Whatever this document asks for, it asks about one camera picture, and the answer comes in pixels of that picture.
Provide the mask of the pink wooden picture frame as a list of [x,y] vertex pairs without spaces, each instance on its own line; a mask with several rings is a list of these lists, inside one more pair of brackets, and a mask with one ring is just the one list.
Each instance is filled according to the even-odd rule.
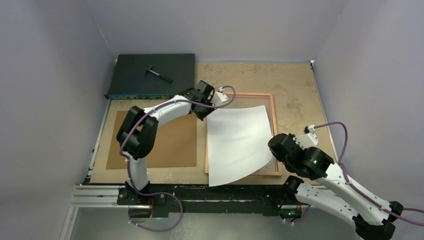
[[[274,97],[270,93],[239,93],[235,100],[224,109],[241,109],[251,108],[264,105],[269,119],[272,137],[277,134],[277,118],[275,111]],[[207,135],[206,135],[206,153],[205,153],[205,168],[204,172],[208,173],[208,152],[207,152]],[[282,175],[282,166],[273,157],[267,165],[250,174],[249,176],[267,176],[280,177]]]

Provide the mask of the blue landscape photo print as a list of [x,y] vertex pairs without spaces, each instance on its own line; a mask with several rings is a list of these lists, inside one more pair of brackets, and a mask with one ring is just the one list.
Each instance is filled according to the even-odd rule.
[[207,117],[208,185],[233,183],[267,165],[272,136],[264,105],[214,111]]

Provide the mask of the brown cardboard backing board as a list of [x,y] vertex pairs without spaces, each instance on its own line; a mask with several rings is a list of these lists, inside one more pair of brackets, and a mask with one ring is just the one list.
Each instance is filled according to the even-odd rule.
[[[126,111],[118,111],[109,147],[106,169],[125,169],[125,158],[119,154],[116,135]],[[148,168],[175,168],[197,166],[197,117],[193,114],[172,120],[157,130],[152,151],[148,155]]]

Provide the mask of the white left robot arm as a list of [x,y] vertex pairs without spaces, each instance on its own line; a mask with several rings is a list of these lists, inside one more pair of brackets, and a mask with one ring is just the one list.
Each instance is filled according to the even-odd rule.
[[200,81],[195,87],[183,90],[158,105],[147,108],[136,105],[131,107],[116,135],[119,153],[125,157],[128,174],[126,183],[132,188],[130,199],[142,205],[151,196],[146,188],[150,182],[147,157],[153,150],[161,126],[190,114],[195,114],[202,121],[216,109],[223,108],[232,101],[224,93],[223,87],[216,90],[205,81]]

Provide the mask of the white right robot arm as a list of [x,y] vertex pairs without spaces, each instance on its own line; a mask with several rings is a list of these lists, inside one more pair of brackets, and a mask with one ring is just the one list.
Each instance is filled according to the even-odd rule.
[[297,200],[332,214],[364,240],[390,240],[403,205],[378,197],[346,175],[332,157],[317,148],[318,142],[315,132],[279,133],[268,141],[273,156],[291,173],[280,191],[282,200],[288,204]]

